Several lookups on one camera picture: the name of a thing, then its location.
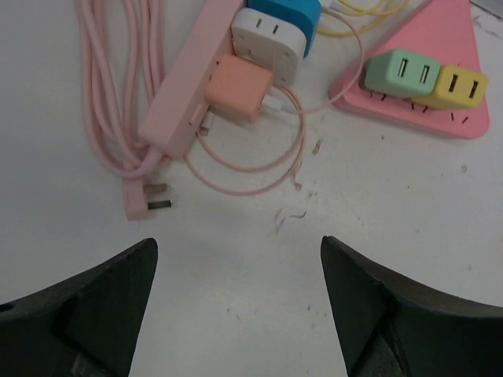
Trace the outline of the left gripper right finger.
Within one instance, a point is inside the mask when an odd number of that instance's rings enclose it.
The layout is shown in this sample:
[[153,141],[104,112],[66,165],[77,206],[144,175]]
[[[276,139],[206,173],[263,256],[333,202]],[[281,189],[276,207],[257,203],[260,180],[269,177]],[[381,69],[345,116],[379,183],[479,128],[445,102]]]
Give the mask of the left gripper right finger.
[[321,263],[349,376],[500,376],[502,309],[449,295],[333,236]]

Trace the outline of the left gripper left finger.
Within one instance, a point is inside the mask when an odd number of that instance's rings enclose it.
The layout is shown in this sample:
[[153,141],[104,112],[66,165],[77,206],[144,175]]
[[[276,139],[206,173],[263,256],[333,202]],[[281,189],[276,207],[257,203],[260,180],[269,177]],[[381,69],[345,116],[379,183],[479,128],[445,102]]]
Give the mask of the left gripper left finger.
[[145,239],[34,294],[1,305],[3,376],[127,376],[158,261]]

